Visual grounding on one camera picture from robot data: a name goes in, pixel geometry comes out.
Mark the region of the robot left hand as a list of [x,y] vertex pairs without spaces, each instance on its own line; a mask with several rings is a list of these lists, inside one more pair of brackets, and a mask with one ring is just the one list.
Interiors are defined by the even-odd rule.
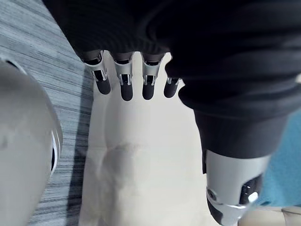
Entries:
[[202,142],[207,203],[231,226],[261,192],[289,115],[301,106],[298,0],[46,0],[84,63],[101,51],[116,63],[139,51],[158,67],[169,52],[164,94],[183,81]]

